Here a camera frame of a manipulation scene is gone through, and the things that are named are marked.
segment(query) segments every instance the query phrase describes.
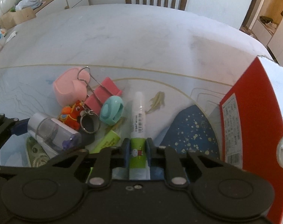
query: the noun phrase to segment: product label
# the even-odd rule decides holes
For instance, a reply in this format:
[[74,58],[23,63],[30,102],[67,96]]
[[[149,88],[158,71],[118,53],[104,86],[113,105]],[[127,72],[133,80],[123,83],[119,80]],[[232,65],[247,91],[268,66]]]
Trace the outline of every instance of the product label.
[[131,138],[145,138],[145,120],[146,115],[144,112],[138,112],[133,114]]
[[223,104],[223,123],[225,131],[225,161],[242,168],[242,136],[235,94]]

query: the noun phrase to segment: clear plastic bottle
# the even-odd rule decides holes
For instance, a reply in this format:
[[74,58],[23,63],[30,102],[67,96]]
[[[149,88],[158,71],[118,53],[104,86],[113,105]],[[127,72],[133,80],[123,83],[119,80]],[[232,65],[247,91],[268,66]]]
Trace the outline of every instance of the clear plastic bottle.
[[27,131],[50,158],[81,143],[79,132],[43,113],[35,113],[30,118]]

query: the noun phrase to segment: blue notebook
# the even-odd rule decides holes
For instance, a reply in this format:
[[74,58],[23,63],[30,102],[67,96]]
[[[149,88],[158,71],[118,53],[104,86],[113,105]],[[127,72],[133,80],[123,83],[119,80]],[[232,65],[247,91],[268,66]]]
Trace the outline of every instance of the blue notebook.
[[[172,147],[178,153],[200,151],[219,159],[215,133],[203,112],[192,105],[178,113],[171,125],[154,139],[156,146]],[[163,169],[151,167],[151,179],[164,179]]]

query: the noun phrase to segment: mint green tape dispenser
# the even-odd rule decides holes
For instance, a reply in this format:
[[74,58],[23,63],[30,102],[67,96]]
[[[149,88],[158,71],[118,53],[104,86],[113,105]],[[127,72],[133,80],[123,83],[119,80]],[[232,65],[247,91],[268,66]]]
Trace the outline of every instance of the mint green tape dispenser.
[[101,108],[100,120],[108,125],[115,125],[121,118],[123,110],[123,100],[119,96],[111,96]]

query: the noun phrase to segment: orange keychain toy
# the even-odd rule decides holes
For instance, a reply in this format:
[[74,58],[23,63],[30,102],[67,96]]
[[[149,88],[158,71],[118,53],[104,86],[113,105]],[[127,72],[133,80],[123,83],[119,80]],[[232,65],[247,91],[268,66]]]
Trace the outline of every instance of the orange keychain toy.
[[77,100],[72,107],[64,107],[60,114],[59,121],[78,131],[80,128],[80,123],[78,123],[77,117],[81,116],[81,112],[84,113],[83,105],[83,102]]

